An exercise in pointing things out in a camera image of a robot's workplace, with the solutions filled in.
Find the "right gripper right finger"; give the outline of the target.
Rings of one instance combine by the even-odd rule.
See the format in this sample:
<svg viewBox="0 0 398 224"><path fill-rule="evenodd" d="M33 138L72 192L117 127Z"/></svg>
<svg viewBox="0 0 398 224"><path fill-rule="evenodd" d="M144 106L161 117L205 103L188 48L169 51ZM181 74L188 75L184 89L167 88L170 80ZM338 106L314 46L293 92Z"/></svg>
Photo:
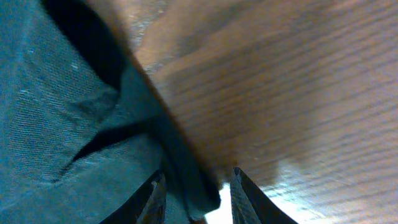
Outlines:
<svg viewBox="0 0 398 224"><path fill-rule="evenodd" d="M230 182L234 224L297 224L238 167Z"/></svg>

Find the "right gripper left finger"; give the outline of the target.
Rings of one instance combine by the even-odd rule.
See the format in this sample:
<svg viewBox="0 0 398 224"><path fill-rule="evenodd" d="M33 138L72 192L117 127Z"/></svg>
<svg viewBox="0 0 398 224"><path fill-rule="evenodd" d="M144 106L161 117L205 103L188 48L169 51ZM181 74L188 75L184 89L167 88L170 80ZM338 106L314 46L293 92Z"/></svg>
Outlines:
<svg viewBox="0 0 398 224"><path fill-rule="evenodd" d="M165 177L157 170L100 224L164 224L166 194Z"/></svg>

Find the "black t-shirt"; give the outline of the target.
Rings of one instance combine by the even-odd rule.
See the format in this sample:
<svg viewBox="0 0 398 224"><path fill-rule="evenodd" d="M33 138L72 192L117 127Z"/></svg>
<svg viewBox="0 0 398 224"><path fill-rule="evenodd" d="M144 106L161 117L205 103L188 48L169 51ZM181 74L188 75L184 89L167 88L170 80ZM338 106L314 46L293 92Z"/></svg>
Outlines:
<svg viewBox="0 0 398 224"><path fill-rule="evenodd" d="M157 171L167 223L220 206L131 56L111 1L1 1L2 223L103 222Z"/></svg>

